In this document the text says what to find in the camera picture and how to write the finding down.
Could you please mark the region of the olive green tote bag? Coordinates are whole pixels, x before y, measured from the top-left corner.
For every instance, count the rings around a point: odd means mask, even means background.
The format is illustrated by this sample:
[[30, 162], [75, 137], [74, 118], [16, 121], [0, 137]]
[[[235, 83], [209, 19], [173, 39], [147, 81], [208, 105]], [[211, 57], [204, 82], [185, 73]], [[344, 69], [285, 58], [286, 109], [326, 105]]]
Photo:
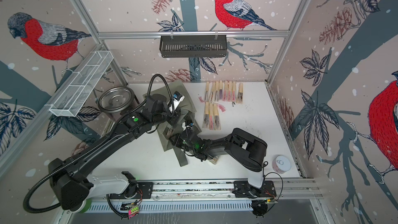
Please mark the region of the olive green tote bag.
[[177, 148], [174, 145], [170, 138], [174, 135], [177, 137], [183, 132], [182, 125], [186, 120], [192, 120], [196, 123], [194, 118], [197, 110], [188, 90], [181, 80], [168, 83], [168, 86], [171, 90], [172, 96], [174, 93], [180, 93], [183, 96], [183, 99], [180, 99], [178, 106], [175, 107], [176, 113], [172, 120], [159, 125], [157, 134], [159, 135], [163, 151], [173, 150], [179, 165], [184, 167], [188, 164], [187, 156], [181, 148]]

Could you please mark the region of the colourful floral folding fan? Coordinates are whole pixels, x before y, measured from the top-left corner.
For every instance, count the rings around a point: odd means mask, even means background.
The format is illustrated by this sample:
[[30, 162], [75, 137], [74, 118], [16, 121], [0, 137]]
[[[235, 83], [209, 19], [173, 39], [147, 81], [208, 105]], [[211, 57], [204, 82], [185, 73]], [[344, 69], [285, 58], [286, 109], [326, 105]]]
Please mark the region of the colourful floral folding fan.
[[214, 103], [214, 130], [221, 130], [219, 105], [217, 103]]

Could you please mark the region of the grey white folding fan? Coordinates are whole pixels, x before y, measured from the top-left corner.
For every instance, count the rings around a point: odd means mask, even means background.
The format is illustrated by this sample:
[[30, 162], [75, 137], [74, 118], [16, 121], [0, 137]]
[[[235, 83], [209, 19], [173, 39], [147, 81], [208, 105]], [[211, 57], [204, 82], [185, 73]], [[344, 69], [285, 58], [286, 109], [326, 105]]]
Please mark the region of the grey white folding fan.
[[238, 87], [237, 98], [236, 98], [237, 104], [243, 103], [243, 87], [244, 87], [243, 83], [240, 83], [239, 87]]

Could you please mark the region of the purple folding fan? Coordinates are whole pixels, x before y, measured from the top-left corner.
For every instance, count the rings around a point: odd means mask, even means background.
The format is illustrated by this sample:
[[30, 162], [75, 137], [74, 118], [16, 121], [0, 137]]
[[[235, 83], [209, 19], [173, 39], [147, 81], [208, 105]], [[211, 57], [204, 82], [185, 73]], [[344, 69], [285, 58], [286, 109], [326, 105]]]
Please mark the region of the purple folding fan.
[[219, 100], [222, 101], [223, 100], [223, 81], [219, 81]]

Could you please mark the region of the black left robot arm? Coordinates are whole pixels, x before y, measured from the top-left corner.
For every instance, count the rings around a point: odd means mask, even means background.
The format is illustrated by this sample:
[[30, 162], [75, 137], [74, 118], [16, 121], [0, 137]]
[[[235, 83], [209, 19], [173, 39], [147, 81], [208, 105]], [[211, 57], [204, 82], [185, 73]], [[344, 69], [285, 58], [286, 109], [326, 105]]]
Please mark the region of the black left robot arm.
[[176, 123], [180, 116], [178, 105], [183, 100], [184, 96], [179, 92], [175, 92], [169, 101], [161, 94], [150, 95], [135, 110], [123, 115], [108, 134], [84, 151], [66, 160], [50, 162], [49, 182], [60, 206], [64, 210], [81, 207], [96, 188], [88, 175], [123, 146], [149, 133], [152, 127], [165, 122]]

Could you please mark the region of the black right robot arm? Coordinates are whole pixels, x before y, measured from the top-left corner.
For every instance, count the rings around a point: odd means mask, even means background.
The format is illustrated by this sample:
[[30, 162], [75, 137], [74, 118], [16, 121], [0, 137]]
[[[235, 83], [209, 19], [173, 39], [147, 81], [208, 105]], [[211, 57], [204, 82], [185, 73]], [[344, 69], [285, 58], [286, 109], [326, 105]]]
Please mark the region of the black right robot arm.
[[240, 165], [254, 173], [263, 173], [267, 143], [240, 129], [216, 140], [201, 139], [195, 127], [187, 127], [180, 134], [174, 134], [169, 141], [173, 146], [201, 161], [221, 155], [229, 155]]

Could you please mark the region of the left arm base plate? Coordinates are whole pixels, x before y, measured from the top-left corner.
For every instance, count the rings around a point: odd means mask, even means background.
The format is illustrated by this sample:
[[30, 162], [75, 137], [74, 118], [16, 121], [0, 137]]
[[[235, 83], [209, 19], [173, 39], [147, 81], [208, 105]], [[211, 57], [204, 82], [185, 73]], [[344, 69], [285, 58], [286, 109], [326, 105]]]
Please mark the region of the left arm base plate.
[[153, 182], [139, 181], [136, 183], [135, 186], [128, 186], [127, 189], [120, 194], [110, 194], [110, 199], [150, 199], [153, 191], [153, 186]]

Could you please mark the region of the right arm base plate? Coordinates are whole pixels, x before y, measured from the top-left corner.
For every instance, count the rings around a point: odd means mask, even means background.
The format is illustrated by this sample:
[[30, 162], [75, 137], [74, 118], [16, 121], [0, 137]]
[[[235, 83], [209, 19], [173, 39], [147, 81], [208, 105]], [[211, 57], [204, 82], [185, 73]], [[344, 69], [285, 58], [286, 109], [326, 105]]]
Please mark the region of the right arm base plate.
[[249, 184], [248, 181], [238, 180], [235, 181], [232, 190], [232, 194], [236, 198], [276, 198], [277, 193], [275, 190], [274, 182], [266, 180], [260, 188], [256, 188]]

